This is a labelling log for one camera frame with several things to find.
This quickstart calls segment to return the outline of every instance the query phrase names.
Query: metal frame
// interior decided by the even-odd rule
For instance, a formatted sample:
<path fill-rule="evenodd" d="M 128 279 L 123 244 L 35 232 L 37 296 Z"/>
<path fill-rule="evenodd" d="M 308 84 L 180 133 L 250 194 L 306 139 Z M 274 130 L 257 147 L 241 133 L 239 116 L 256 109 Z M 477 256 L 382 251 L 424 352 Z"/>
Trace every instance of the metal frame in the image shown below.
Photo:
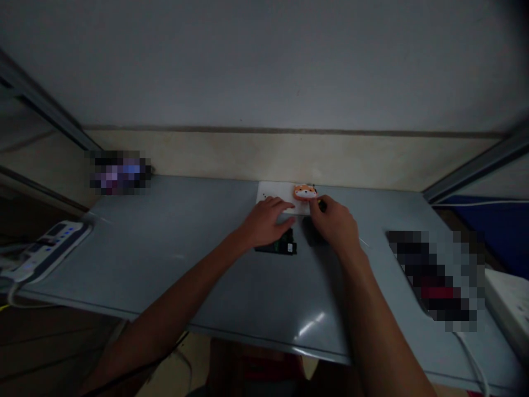
<path fill-rule="evenodd" d="M 0 77 L 10 86 L 6 90 L 16 93 L 17 98 L 41 117 L 64 133 L 83 150 L 101 150 L 48 94 L 46 94 L 20 67 L 0 50 Z"/>
<path fill-rule="evenodd" d="M 529 120 L 509 131 L 509 138 L 470 160 L 423 192 L 431 204 L 439 203 L 464 187 L 529 153 Z"/>
<path fill-rule="evenodd" d="M 73 201 L 73 200 L 70 200 L 69 198 L 67 197 L 64 197 L 63 195 L 51 190 L 51 189 L 48 189 L 47 187 L 35 182 L 35 181 L 32 181 L 31 179 L 29 178 L 26 178 L 25 176 L 23 175 L 20 175 L 19 173 L 16 173 L 15 171 L 12 171 L 10 170 L 9 168 L 6 168 L 6 167 L 3 167 L 0 165 L 0 174 L 2 175 L 5 175 L 11 179 L 14 179 L 15 181 L 17 182 L 20 182 L 28 187 L 32 187 L 33 189 L 35 190 L 38 190 L 39 192 L 41 193 L 44 193 L 45 195 L 49 196 L 49 197 L 52 197 L 54 198 L 55 200 L 59 200 L 59 201 L 62 201 L 63 203 L 69 205 L 69 206 L 72 206 L 73 208 L 77 209 L 77 210 L 80 210 L 82 212 L 88 212 L 89 209 L 86 208 L 85 206 Z"/>

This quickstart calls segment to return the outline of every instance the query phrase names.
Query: black cable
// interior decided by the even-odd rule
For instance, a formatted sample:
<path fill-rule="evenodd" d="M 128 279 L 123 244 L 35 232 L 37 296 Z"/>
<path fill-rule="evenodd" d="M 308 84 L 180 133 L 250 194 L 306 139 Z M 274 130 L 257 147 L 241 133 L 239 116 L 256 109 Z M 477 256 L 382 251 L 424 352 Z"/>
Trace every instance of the black cable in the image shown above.
<path fill-rule="evenodd" d="M 81 397 L 95 397 L 95 396 L 98 396 L 100 395 L 101 393 L 103 393 L 104 391 L 107 391 L 109 390 L 110 388 L 120 384 L 121 382 L 124 382 L 126 381 L 127 379 L 129 378 L 132 378 L 133 376 L 139 374 L 139 373 L 142 373 L 143 371 L 145 371 L 146 369 L 150 368 L 150 367 L 154 367 L 154 366 L 158 366 L 160 365 L 160 363 L 165 360 L 166 358 L 168 358 L 176 349 L 178 349 L 178 347 L 180 346 L 180 344 L 183 342 L 183 340 L 185 338 L 187 338 L 187 335 L 189 335 L 189 332 L 186 332 L 183 337 L 181 337 L 178 342 L 176 343 L 175 347 L 173 347 L 171 349 L 171 351 L 169 353 L 167 353 L 165 356 L 163 356 L 162 358 L 158 358 L 157 360 L 149 363 L 149 364 L 145 364 L 141 367 L 138 367 L 136 369 L 133 369 L 132 371 L 129 371 L 127 372 L 126 374 L 123 374 L 122 376 L 119 376 L 117 377 L 116 379 L 114 380 L 111 380 L 110 382 L 108 383 L 105 383 L 103 386 L 100 386 L 98 387 L 97 389 L 94 389 L 92 391 L 89 391 L 88 393 L 85 393 L 83 394 Z"/>

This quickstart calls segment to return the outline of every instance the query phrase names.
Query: white power strip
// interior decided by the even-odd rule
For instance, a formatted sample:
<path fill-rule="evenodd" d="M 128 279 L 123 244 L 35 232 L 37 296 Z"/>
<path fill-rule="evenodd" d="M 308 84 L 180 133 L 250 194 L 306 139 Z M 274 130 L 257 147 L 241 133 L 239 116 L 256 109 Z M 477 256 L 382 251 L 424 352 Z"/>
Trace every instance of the white power strip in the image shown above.
<path fill-rule="evenodd" d="M 529 365 L 529 281 L 485 269 L 485 302 L 521 362 Z"/>
<path fill-rule="evenodd" d="M 39 282 L 50 274 L 88 235 L 92 226 L 82 222 L 63 221 L 52 227 L 39 241 L 21 254 L 22 263 L 16 269 L 3 270 L 0 276 L 15 283 Z"/>

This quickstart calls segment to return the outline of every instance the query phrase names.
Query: person's right hand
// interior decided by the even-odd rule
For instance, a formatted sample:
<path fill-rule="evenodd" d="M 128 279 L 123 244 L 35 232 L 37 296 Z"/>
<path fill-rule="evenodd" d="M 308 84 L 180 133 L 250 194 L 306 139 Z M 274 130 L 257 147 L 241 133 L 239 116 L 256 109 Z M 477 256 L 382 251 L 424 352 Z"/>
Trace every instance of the person's right hand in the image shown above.
<path fill-rule="evenodd" d="M 327 204 L 325 212 L 320 211 L 318 200 Z M 309 205 L 314 226 L 338 254 L 360 248 L 358 225 L 347 207 L 327 195 L 313 198 Z"/>

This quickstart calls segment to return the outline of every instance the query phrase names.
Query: table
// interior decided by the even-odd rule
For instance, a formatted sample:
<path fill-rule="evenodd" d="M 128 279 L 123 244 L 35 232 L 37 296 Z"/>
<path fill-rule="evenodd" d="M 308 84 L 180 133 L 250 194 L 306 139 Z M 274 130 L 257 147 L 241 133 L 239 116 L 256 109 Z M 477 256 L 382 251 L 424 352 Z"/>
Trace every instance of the table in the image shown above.
<path fill-rule="evenodd" d="M 155 176 L 144 195 L 103 197 L 85 220 L 86 240 L 45 280 L 21 295 L 133 320 L 236 228 L 255 204 L 258 182 Z M 371 267 L 397 322 L 432 382 L 479 390 L 468 359 L 443 323 L 421 310 L 386 230 L 448 228 L 420 193 L 318 186 L 358 222 Z M 250 251 L 222 277 L 189 329 L 261 347 L 348 363 L 339 264 L 293 226 L 298 254 Z M 491 391 L 520 395 L 526 375 L 487 310 L 467 334 Z"/>

